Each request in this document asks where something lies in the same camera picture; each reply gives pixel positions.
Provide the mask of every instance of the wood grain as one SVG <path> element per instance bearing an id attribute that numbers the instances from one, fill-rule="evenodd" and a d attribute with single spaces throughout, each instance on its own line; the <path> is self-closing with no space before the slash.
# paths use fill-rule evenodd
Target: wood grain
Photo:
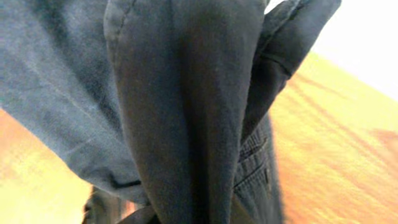
<path id="1" fill-rule="evenodd" d="M 310 54 L 271 116 L 287 223 L 398 223 L 397 102 Z M 80 223 L 90 185 L 0 124 L 0 223 Z"/>

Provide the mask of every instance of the denim fabric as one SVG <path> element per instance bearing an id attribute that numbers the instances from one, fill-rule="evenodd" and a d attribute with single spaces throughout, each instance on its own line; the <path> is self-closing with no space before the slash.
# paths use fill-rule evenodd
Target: denim fabric
<path id="1" fill-rule="evenodd" d="M 8 1 L 1 106 L 152 222 L 282 223 L 266 114 L 339 4 Z"/>

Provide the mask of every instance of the white wall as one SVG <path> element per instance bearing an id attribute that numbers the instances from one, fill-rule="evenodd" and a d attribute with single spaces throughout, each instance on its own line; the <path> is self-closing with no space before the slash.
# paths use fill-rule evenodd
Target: white wall
<path id="1" fill-rule="evenodd" d="M 312 50 L 398 101 L 398 1 L 343 0 Z"/>

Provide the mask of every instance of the clothing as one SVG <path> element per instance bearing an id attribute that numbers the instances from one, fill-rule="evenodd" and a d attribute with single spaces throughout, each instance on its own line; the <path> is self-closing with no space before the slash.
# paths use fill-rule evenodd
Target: clothing
<path id="1" fill-rule="evenodd" d="M 339 5 L 9 1 L 2 106 L 161 223 L 282 223 L 266 113 Z"/>

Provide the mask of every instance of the trousers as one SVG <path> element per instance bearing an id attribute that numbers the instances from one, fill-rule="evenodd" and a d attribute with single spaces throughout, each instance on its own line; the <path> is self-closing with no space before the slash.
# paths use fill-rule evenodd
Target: trousers
<path id="1" fill-rule="evenodd" d="M 1 106 L 160 223 L 282 223 L 267 111 L 340 1 L 266 5 L 5 2 Z"/>

